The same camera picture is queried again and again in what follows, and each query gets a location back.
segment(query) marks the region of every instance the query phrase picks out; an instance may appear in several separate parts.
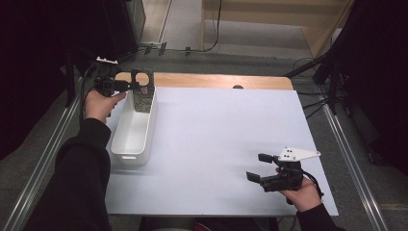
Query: hand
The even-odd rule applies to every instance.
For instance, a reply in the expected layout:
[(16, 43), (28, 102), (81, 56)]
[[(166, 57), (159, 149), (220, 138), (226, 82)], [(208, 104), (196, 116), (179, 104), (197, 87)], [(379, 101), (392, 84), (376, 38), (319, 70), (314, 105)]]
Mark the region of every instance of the hand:
[(315, 184), (305, 177), (298, 191), (280, 191), (280, 193), (285, 195), (299, 212), (313, 209), (321, 203)]
[(121, 92), (112, 97), (105, 97), (96, 90), (91, 90), (85, 100), (85, 111), (87, 118), (92, 117), (106, 123), (111, 110), (115, 107), (117, 102), (126, 97), (126, 92)]

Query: white plastic bin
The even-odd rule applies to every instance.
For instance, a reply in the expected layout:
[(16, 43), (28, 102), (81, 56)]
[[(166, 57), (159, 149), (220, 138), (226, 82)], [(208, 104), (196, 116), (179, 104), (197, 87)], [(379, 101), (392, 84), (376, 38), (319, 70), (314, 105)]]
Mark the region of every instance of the white plastic bin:
[(147, 114), (135, 111), (133, 93), (128, 91), (111, 147), (121, 163), (141, 166), (148, 161), (156, 111), (156, 93)]

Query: black jacket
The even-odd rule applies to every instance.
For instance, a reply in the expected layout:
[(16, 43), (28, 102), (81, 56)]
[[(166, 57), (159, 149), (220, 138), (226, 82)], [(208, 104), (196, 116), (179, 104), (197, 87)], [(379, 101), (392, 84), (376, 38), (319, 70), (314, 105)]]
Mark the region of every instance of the black jacket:
[(296, 216), (299, 219), (300, 229), (302, 231), (344, 230), (343, 228), (336, 227), (333, 219), (327, 213), (324, 204), (320, 204), (319, 206), (302, 213), (297, 212)]
[(55, 172), (24, 230), (111, 230), (105, 206), (111, 130), (87, 118), (57, 155)]

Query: black cable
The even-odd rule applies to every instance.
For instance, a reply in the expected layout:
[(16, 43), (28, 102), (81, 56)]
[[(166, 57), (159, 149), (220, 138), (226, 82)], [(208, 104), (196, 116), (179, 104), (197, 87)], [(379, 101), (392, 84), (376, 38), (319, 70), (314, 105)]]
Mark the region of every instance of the black cable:
[[(293, 64), (292, 64), (292, 69), (293, 70), (295, 70), (295, 65), (298, 63), (298, 62), (300, 62), (300, 61), (304, 61), (304, 60), (312, 60), (312, 62), (313, 62), (313, 58), (302, 58), (302, 59), (298, 59), (298, 60), (296, 60)], [(303, 75), (301, 75), (301, 74), (298, 74), (298, 76), (299, 77), (302, 77), (302, 78), (304, 78), (305, 76), (303, 76)]]
[(327, 103), (323, 103), (321, 104), (316, 110), (312, 111), (309, 115), (306, 116), (306, 119), (310, 118), (312, 115), (314, 115), (315, 113), (317, 113), (324, 105), (326, 105)]
[(85, 94), (85, 99), (87, 99), (88, 94), (90, 93), (91, 90), (95, 90), (95, 86), (93, 86), (92, 88), (88, 89), (87, 93)]
[(340, 73), (340, 78), (339, 78), (339, 81), (338, 81), (337, 90), (339, 90), (342, 93), (343, 97), (348, 96), (348, 93), (344, 89), (344, 85), (346, 84), (348, 79), (349, 79), (349, 76), (343, 75), (342, 73)]
[(80, 111), (79, 111), (79, 127), (82, 127), (83, 121), (84, 121), (84, 107), (85, 107), (85, 99), (84, 97), (84, 90), (85, 90), (85, 83), (87, 81), (87, 77), (89, 73), (93, 73), (93, 69), (99, 67), (98, 64), (92, 64), (90, 67), (88, 67), (87, 71), (85, 71), (83, 80), (82, 80), (82, 85), (81, 85), (81, 90), (80, 90)]
[(146, 48), (140, 49), (140, 50), (138, 50), (138, 51), (136, 52), (136, 54), (138, 54), (138, 53), (140, 53), (140, 52), (142, 52), (142, 51), (145, 51), (145, 50), (146, 50)]
[(211, 24), (213, 24), (213, 30), (214, 30), (216, 33), (218, 33), (219, 29), (216, 28), (216, 24), (214, 23), (214, 5), (213, 5), (213, 0), (211, 0), (210, 2), (211, 2), (211, 15), (212, 15), (212, 20), (211, 20), (212, 23), (211, 23)]
[(222, 6), (222, 0), (219, 0), (219, 8), (218, 8), (218, 20), (217, 20), (217, 39), (216, 42), (214, 42), (214, 45), (210, 49), (204, 50), (204, 52), (212, 50), (218, 43), (218, 38), (219, 38), (219, 20), (221, 18), (221, 6)]
[(322, 93), (311, 93), (311, 92), (297, 91), (297, 94), (303, 94), (303, 95), (321, 95), (321, 94), (327, 94), (327, 93), (326, 93), (326, 92), (322, 92)]
[(323, 99), (321, 99), (320, 101), (318, 101), (316, 103), (312, 103), (312, 104), (308, 104), (308, 105), (303, 106), (302, 109), (305, 110), (305, 109), (310, 108), (312, 106), (315, 106), (317, 104), (326, 103), (326, 102), (327, 102), (327, 98), (323, 98)]
[(309, 172), (303, 170), (303, 174), (305, 174), (307, 177), (309, 177), (309, 179), (315, 184), (316, 186), (316, 190), (318, 190), (318, 194), (320, 196), (320, 198), (322, 196), (324, 196), (324, 193), (321, 192), (320, 186), (319, 186), (319, 182), (318, 180), (315, 178), (315, 176), (313, 176), (312, 174), (310, 174)]

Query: aluminum rail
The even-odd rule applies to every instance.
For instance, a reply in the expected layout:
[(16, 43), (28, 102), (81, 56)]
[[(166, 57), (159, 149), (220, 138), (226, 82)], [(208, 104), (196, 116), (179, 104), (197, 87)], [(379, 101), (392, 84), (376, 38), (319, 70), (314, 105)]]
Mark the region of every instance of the aluminum rail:
[[(318, 87), (318, 92), (323, 92), (323, 90)], [(355, 159), (350, 144), (348, 143), (347, 138), (344, 135), (344, 131), (341, 123), (339, 122), (338, 116), (333, 115), (327, 105), (324, 105), (324, 112), (333, 130), (333, 134), (335, 135), (337, 143), (341, 149), (345, 164), (347, 165), (348, 171), (350, 172), (357, 192), (363, 202), (363, 206), (366, 209), (373, 230), (389, 230), (374, 198), (374, 195), (371, 192), (370, 186), (367, 183), (367, 180)]]
[[(82, 78), (79, 79), (78, 85), (80, 86)], [(45, 173), (49, 169), (52, 161), (55, 158), (55, 155), (60, 146), (61, 140), (64, 136), (67, 126), (71, 121), (75, 111), (80, 102), (80, 96), (77, 94), (68, 108), (65, 108), (63, 115), (61, 116), (60, 121), (58, 122), (48, 144), (45, 146), (44, 151), (39, 158), (36, 168), (33, 171), (29, 181), (27, 182), (24, 190), (16, 200), (13, 211), (9, 216), (9, 219), (4, 226), (4, 231), (14, 231), (21, 230), (21, 224), (26, 217), (30, 206), (33, 203), (33, 200), (38, 192), (39, 186), (41, 185), (42, 180), (44, 179)]]

